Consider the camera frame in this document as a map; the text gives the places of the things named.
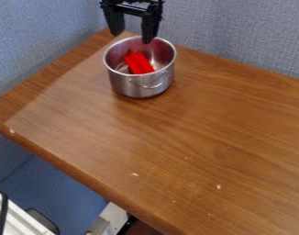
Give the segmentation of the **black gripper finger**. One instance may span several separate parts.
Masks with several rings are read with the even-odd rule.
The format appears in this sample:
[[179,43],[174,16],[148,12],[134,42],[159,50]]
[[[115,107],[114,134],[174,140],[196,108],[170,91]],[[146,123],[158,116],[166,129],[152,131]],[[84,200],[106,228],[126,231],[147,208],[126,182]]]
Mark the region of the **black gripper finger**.
[[147,14],[142,17],[142,43],[148,44],[158,36],[162,15],[158,13]]
[[126,29],[124,13],[112,6],[103,8],[111,33],[118,36]]

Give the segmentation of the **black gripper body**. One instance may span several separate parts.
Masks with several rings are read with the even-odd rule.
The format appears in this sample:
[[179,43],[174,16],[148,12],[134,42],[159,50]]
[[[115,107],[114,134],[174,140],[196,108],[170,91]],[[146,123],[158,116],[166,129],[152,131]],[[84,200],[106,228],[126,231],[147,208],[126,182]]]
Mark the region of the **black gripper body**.
[[100,0],[100,7],[108,15],[159,15],[163,5],[164,0]]

